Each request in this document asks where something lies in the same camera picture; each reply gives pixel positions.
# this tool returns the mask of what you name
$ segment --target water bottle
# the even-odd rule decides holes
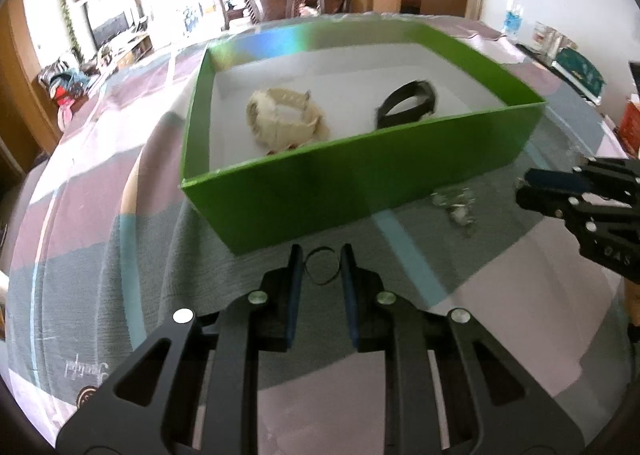
[[[522,25],[524,7],[522,0],[507,0],[507,13],[504,17],[502,33],[511,41],[518,39],[518,31]]]

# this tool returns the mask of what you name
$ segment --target metal screw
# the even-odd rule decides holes
[[[396,295],[389,291],[381,291],[376,294],[376,301],[380,305],[393,305],[396,302]]]
[[[448,203],[446,196],[436,192],[431,194],[431,202],[434,206],[438,206],[441,208],[445,207]]]
[[[174,312],[174,321],[176,323],[189,323],[193,319],[193,315],[191,309],[178,309]]]
[[[249,293],[248,299],[252,305],[262,305],[267,303],[269,295],[265,291],[253,291]]]
[[[466,309],[453,309],[451,319],[456,323],[465,324],[471,319],[471,314],[469,314],[469,311]]]
[[[467,238],[472,237],[476,231],[478,231],[478,226],[476,225],[476,219],[473,218],[472,216],[469,217],[469,219],[466,221],[466,225],[465,225],[465,234]]]
[[[449,212],[451,220],[457,223],[457,225],[466,225],[469,210],[464,204],[453,204],[451,207],[447,208],[447,211]]]
[[[471,206],[476,202],[473,191],[469,188],[464,188],[462,192],[456,197],[454,204],[465,204]]]

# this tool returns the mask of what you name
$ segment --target beige watch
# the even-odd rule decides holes
[[[279,106],[299,110],[300,117],[292,117],[290,111]],[[329,137],[324,114],[311,101],[309,92],[301,94],[287,88],[256,90],[246,106],[246,121],[256,139],[275,152]]]

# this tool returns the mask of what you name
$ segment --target green box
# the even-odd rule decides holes
[[[439,54],[506,107],[427,119],[209,171],[216,72],[302,51],[408,42]],[[509,164],[543,108],[543,99],[501,66],[417,21],[360,17],[284,24],[208,47],[191,99],[181,188],[229,249],[246,253],[411,202],[438,186]]]

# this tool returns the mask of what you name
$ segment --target red box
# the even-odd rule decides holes
[[[618,136],[627,151],[637,157],[640,149],[640,106],[633,101],[626,104]]]

